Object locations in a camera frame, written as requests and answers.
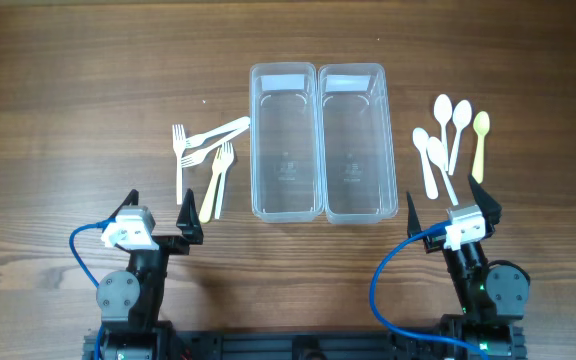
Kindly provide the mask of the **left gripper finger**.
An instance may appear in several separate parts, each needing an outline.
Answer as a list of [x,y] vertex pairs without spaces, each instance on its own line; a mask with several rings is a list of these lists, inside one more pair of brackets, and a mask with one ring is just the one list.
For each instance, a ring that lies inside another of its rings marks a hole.
[[202,238],[203,230],[196,209],[194,192],[187,189],[176,221],[184,238]]
[[124,207],[124,206],[133,206],[133,205],[137,205],[139,203],[139,191],[136,189],[132,189],[128,195],[126,196],[126,198],[123,200],[123,202],[117,207],[117,209],[110,215],[111,219],[115,219],[116,216],[118,215],[119,211]]

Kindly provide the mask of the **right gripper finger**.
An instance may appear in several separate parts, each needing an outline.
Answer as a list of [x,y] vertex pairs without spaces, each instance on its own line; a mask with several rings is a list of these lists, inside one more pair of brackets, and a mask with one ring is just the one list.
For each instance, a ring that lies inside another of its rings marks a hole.
[[406,192],[406,200],[408,205],[407,235],[409,238],[412,238],[422,232],[422,227],[414,206],[414,201],[409,192]]
[[502,206],[483,189],[472,175],[468,176],[468,182],[473,198],[487,223],[497,225],[500,222]]

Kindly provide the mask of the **yellow plastic fork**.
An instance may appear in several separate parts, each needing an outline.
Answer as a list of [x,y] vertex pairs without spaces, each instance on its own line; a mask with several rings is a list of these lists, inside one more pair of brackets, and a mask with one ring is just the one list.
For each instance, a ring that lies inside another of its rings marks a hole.
[[208,223],[212,216],[215,196],[216,196],[216,188],[219,176],[222,172],[222,165],[223,165],[223,147],[220,147],[215,154],[213,163],[212,163],[212,177],[210,179],[204,200],[202,202],[202,206],[199,212],[199,220],[201,223]]

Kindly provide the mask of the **white fork angled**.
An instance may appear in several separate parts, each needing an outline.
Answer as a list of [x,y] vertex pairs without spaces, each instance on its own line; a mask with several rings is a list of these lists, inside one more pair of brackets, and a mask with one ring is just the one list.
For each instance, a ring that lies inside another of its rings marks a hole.
[[235,131],[229,133],[228,135],[224,136],[220,140],[216,141],[215,143],[211,144],[210,146],[203,148],[203,149],[200,149],[200,150],[197,150],[190,155],[182,157],[179,160],[178,165],[181,168],[186,168],[186,167],[192,167],[192,166],[196,166],[198,164],[201,164],[212,150],[220,147],[225,142],[228,142],[228,141],[234,139],[235,137],[237,137],[239,134],[243,133],[246,130],[248,130],[248,127],[244,127],[244,128],[235,130]]

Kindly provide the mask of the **white fork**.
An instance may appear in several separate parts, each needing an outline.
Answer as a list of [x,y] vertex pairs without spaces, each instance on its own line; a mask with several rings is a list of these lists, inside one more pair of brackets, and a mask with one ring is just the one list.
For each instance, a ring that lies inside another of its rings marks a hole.
[[173,151],[176,156],[176,203],[181,205],[183,203],[183,168],[181,159],[183,158],[186,149],[186,134],[182,124],[172,125],[172,145]]
[[224,191],[225,191],[225,183],[226,183],[226,175],[229,167],[234,162],[234,147],[231,142],[225,142],[222,145],[222,162],[223,162],[223,169],[220,174],[219,180],[219,188],[217,192],[217,199],[215,205],[215,219],[219,219],[221,217],[222,212],[222,205],[223,205],[223,198],[224,198]]

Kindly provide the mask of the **white spoon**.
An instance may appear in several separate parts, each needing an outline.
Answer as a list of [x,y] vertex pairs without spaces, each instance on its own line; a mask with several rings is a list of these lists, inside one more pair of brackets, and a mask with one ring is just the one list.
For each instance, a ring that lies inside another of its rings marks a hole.
[[448,157],[442,142],[436,137],[430,137],[426,145],[427,155],[429,160],[438,167],[443,178],[445,188],[453,206],[459,204],[458,198],[452,186],[452,183],[447,174],[445,166],[448,164]]
[[447,124],[451,120],[452,114],[453,114],[453,107],[450,98],[446,94],[440,94],[434,102],[433,115],[434,118],[437,120],[437,122],[440,124],[441,142],[446,157],[449,157]]
[[472,119],[471,103],[468,100],[461,100],[455,106],[452,116],[452,120],[456,128],[456,133],[449,158],[448,174],[450,176],[452,176],[455,172],[462,132],[470,124],[471,119]]
[[417,148],[420,154],[420,161],[422,166],[422,176],[426,195],[429,199],[438,198],[438,188],[432,174],[430,162],[427,154],[427,144],[429,141],[428,133],[420,127],[417,127],[412,132],[413,145]]

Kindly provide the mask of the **yellow plastic spoon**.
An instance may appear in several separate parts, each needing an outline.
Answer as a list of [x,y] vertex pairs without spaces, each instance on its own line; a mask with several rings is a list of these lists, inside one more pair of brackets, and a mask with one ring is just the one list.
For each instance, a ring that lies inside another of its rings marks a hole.
[[473,129],[477,135],[477,143],[471,175],[478,183],[482,183],[484,178],[485,137],[490,130],[490,118],[486,111],[480,111],[476,115]]

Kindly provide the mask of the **light blue plastic fork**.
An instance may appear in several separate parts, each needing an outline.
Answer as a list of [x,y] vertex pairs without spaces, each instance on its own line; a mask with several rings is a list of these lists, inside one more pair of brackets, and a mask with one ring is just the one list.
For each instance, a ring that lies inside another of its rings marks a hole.
[[215,137],[217,135],[221,135],[221,134],[225,134],[225,133],[229,133],[241,128],[244,128],[246,126],[250,125],[250,117],[249,116],[243,116],[240,118],[237,118],[231,122],[228,122],[226,124],[223,124],[215,129],[212,129],[210,131],[201,133],[201,134],[197,134],[197,135],[193,135],[189,138],[186,139],[186,148],[187,149],[191,149],[191,148],[196,148],[201,146],[206,140]]

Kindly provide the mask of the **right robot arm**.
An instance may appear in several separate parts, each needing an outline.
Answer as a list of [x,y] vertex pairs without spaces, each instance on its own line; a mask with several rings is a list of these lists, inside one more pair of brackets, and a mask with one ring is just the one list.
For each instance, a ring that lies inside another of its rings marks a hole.
[[407,348],[422,359],[525,359],[523,329],[514,323],[525,314],[531,279],[507,260],[490,261],[481,242],[492,237],[502,206],[472,176],[468,182],[474,203],[448,210],[445,230],[421,238],[428,253],[441,252],[461,314],[445,314],[431,333],[460,340],[472,350],[452,344],[418,340]]

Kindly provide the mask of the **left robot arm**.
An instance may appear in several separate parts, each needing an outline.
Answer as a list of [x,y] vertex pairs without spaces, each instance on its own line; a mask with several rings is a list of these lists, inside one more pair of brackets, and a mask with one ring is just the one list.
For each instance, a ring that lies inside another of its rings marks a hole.
[[192,245],[203,243],[194,193],[188,189],[183,197],[178,235],[154,235],[154,217],[138,202],[139,192],[133,189],[102,225],[104,245],[127,252],[129,260],[124,270],[109,273],[97,286],[101,326],[90,357],[191,359],[191,347],[159,312],[169,258],[187,255]]

